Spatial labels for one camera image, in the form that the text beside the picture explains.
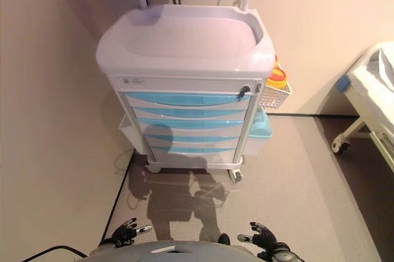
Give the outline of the right robot hand black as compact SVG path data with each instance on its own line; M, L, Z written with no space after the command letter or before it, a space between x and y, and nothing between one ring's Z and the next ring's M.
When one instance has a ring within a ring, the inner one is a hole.
M278 251L290 251L290 248L284 242L279 242L275 235L263 224L250 222L253 235L238 234L237 240L244 243L250 243L258 246L264 253L274 253Z

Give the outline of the left robot hand black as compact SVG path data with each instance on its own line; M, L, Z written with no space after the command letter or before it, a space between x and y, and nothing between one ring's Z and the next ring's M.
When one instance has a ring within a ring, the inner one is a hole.
M134 238L138 235L148 233L152 230L153 227L150 224L138 227L137 219L133 217L119 226L111 235L111 238L114 240L117 247L123 247L133 244Z

